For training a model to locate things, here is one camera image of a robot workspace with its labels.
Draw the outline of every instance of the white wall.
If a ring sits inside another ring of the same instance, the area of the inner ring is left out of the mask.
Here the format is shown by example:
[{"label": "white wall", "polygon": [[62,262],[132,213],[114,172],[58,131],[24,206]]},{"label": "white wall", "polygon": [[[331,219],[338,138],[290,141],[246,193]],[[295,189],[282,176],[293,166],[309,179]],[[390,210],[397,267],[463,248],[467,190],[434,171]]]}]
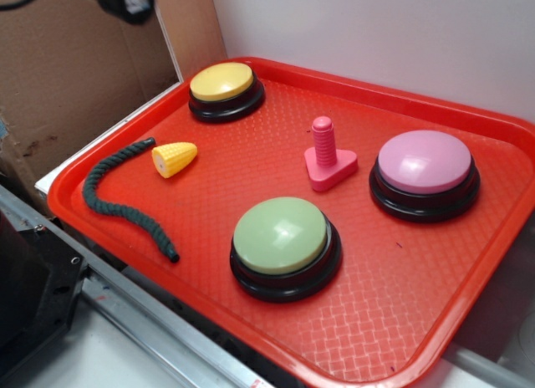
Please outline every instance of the white wall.
[{"label": "white wall", "polygon": [[258,56],[535,123],[535,0],[214,0]]}]

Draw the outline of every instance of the tray rim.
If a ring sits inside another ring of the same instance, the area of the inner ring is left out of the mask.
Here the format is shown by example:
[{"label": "tray rim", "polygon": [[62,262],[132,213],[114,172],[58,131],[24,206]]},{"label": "tray rim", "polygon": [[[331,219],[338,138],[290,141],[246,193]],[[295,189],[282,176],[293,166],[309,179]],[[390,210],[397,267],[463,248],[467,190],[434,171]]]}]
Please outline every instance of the tray rim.
[{"label": "tray rim", "polygon": [[[316,70],[300,68],[290,64],[281,64],[268,59],[241,57],[227,59],[222,62],[229,61],[249,64],[255,69],[259,77],[270,79],[271,81],[316,91],[321,94],[395,112],[396,114],[408,115],[416,119],[432,121],[438,125],[445,125],[458,130],[505,141],[526,153],[532,160],[532,166],[533,162],[535,162],[535,125],[520,118],[326,74]],[[271,69],[276,69],[277,72],[271,72]],[[102,158],[123,148],[125,143],[123,142],[122,136],[128,134],[126,132],[141,135],[143,130],[148,130],[152,125],[159,123],[158,119],[162,119],[162,116],[166,117],[165,112],[168,115],[172,113],[174,110],[162,108],[164,106],[162,102],[164,100],[176,100],[176,102],[183,103],[183,99],[187,97],[189,92],[190,80],[188,79],[183,84],[177,85],[151,107],[142,110],[114,135],[101,141],[93,149],[84,153],[80,158],[62,170],[54,180],[48,194],[48,205],[51,211],[72,227],[77,228],[81,224],[84,224],[86,230],[89,227],[90,237],[95,241],[99,239],[97,242],[113,253],[120,245],[100,232],[98,228],[87,224],[84,219],[70,212],[66,206],[66,198],[62,191],[64,191],[65,187],[70,187],[69,191],[72,192],[72,189],[83,180],[83,178],[79,178],[80,174],[86,175],[90,168]],[[325,84],[329,84],[333,88],[325,91],[323,90]],[[152,120],[147,125],[146,120],[150,118]],[[196,311],[203,314],[203,316],[206,316],[208,312],[211,316],[206,317],[216,322],[216,324],[219,324],[217,323],[218,319],[224,318],[224,329],[235,336],[239,336],[240,340],[251,345],[255,350],[311,386],[322,388],[342,386],[355,388],[404,386],[422,377],[439,360],[441,353],[446,349],[447,344],[484,289],[488,279],[492,276],[497,265],[502,260],[507,249],[511,246],[516,235],[520,232],[534,207],[535,176],[532,176],[523,194],[517,199],[517,202],[507,214],[500,229],[494,233],[492,240],[474,262],[472,271],[459,285],[458,290],[451,297],[441,317],[430,329],[429,334],[420,342],[414,355],[407,360],[405,367],[397,370],[393,375],[383,380],[370,382],[348,382],[333,378],[325,371],[320,370],[314,365],[310,365],[299,354],[290,355],[288,350],[281,350],[269,339],[258,339],[259,334],[262,336],[262,331],[253,328],[251,325],[244,326],[237,320],[234,314],[229,314],[219,308],[216,308],[216,311],[214,311],[213,301],[210,298],[204,297],[204,294],[200,292],[189,292],[186,290],[188,287],[186,283],[171,278],[169,274],[164,273],[162,277],[159,274],[160,270],[153,263],[144,262],[141,259],[139,264],[143,263],[143,266],[146,267],[144,268],[145,273],[149,277],[151,274],[158,274],[158,278],[163,286],[171,286],[171,284],[176,286],[178,284],[179,287],[177,290],[184,292],[180,296],[180,300],[191,305]]]}]

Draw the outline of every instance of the green button cap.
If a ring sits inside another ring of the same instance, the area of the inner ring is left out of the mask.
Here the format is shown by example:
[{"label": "green button cap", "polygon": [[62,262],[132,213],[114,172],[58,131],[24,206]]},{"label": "green button cap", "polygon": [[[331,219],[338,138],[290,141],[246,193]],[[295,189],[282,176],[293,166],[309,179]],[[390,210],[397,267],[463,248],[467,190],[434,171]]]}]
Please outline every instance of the green button cap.
[{"label": "green button cap", "polygon": [[246,212],[234,231],[242,262],[259,273],[281,275],[309,265],[324,249],[327,224],[311,202],[273,198]]}]

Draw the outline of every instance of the pink button cap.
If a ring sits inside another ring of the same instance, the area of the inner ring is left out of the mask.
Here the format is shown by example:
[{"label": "pink button cap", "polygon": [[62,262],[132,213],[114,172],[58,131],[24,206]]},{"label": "pink button cap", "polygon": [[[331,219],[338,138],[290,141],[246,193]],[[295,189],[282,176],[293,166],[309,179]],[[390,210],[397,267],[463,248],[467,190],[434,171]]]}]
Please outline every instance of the pink button cap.
[{"label": "pink button cap", "polygon": [[414,194],[450,190],[470,171],[468,147],[452,135],[416,130],[388,140],[379,152],[382,177],[393,187]]}]

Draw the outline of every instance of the yellow button cap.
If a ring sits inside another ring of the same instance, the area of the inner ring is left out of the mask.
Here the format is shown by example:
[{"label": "yellow button cap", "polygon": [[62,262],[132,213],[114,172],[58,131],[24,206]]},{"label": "yellow button cap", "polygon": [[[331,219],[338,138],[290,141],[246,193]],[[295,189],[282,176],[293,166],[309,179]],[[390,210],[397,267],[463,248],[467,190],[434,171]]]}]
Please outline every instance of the yellow button cap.
[{"label": "yellow button cap", "polygon": [[253,82],[252,70],[246,64],[215,64],[199,72],[190,82],[191,93],[198,100],[221,101],[235,97]]}]

